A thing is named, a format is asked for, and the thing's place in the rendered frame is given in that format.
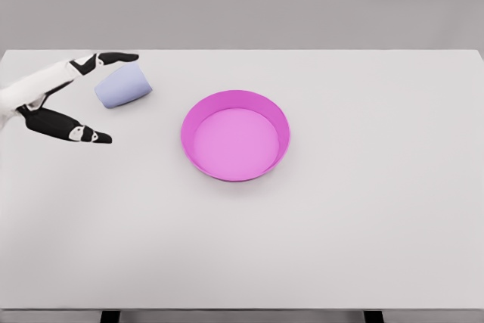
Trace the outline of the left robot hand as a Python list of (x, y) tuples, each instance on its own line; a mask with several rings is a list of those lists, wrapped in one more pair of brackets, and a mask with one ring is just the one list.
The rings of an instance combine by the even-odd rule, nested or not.
[(20, 115), (36, 133), (72, 143), (111, 144), (110, 135), (93, 129), (64, 113), (45, 107), (55, 93), (99, 67), (137, 61), (139, 55), (121, 51), (96, 52), (53, 63), (0, 88), (0, 124)]

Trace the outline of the light blue cup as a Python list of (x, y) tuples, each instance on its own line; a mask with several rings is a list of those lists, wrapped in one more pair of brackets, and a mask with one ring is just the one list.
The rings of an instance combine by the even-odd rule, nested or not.
[(95, 94), (108, 109), (143, 98), (152, 91), (152, 86), (137, 63), (120, 67), (95, 86)]

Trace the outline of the pink plate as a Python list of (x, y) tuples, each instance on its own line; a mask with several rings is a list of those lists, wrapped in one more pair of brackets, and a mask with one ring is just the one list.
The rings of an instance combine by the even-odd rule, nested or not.
[(202, 173), (245, 182), (271, 172), (291, 140), (287, 115), (273, 100), (247, 90), (225, 90), (199, 100), (181, 124), (181, 146)]

